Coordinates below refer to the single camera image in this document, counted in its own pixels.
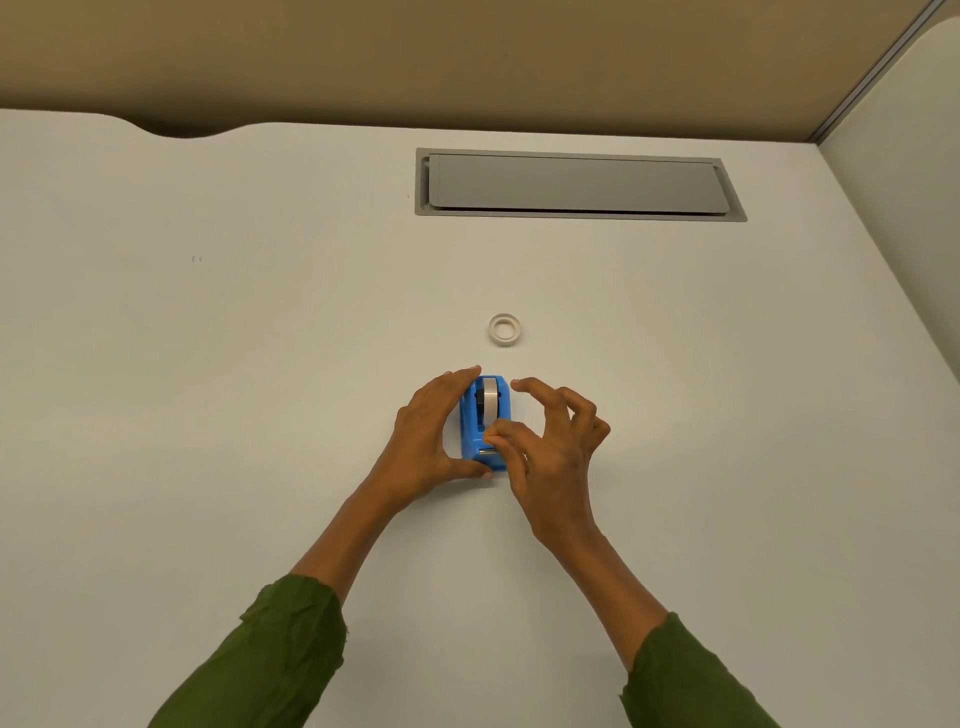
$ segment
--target tape dispenser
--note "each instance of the tape dispenser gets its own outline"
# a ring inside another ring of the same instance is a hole
[[[500,453],[483,441],[483,433],[502,418],[510,419],[510,387],[502,376],[479,376],[460,397],[460,450],[465,460],[477,460],[491,470],[507,469]]]

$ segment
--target person's left hand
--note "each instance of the person's left hand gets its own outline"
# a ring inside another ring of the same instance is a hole
[[[379,493],[401,510],[448,480],[491,477],[491,469],[483,463],[444,452],[446,418],[478,376],[479,365],[447,372],[417,390],[396,413],[394,434],[361,487]]]

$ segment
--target gray frame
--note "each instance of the gray frame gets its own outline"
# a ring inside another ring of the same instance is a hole
[[[440,209],[429,205],[427,200],[427,184],[429,169],[427,161],[431,154],[480,155],[485,157],[563,157],[583,159],[636,159],[643,161],[681,161],[681,162],[708,162],[713,165],[717,179],[723,188],[724,195],[730,203],[730,212],[724,215],[684,215],[684,214],[630,214],[630,213],[603,213],[603,212],[549,212],[549,211],[518,211],[518,210],[463,210]],[[730,175],[719,158],[704,157],[636,157],[629,155],[585,155],[549,152],[492,152],[488,150],[467,149],[417,149],[417,173],[415,177],[414,212],[417,215],[444,215],[455,217],[572,217],[591,220],[685,220],[690,222],[711,223],[745,223],[747,213],[740,204],[740,199],[733,189]]]

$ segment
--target tape roll on table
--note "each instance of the tape roll on table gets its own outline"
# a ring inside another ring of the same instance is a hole
[[[514,332],[509,336],[501,336],[496,332],[496,328],[500,325],[512,327]],[[490,319],[487,334],[498,347],[511,347],[520,338],[520,321],[516,316],[511,316],[509,313],[498,313]]]
[[[496,391],[496,379],[491,376],[483,380],[483,427],[489,427],[499,414],[499,394]]]

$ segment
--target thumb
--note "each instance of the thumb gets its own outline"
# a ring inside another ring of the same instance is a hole
[[[507,466],[507,475],[510,476],[510,488],[514,495],[520,497],[527,490],[527,459],[520,452],[520,448],[506,437],[499,435],[484,436],[484,441],[490,443],[500,453],[504,465]]]
[[[476,460],[457,460],[450,458],[450,480],[461,477],[493,477],[493,471]]]

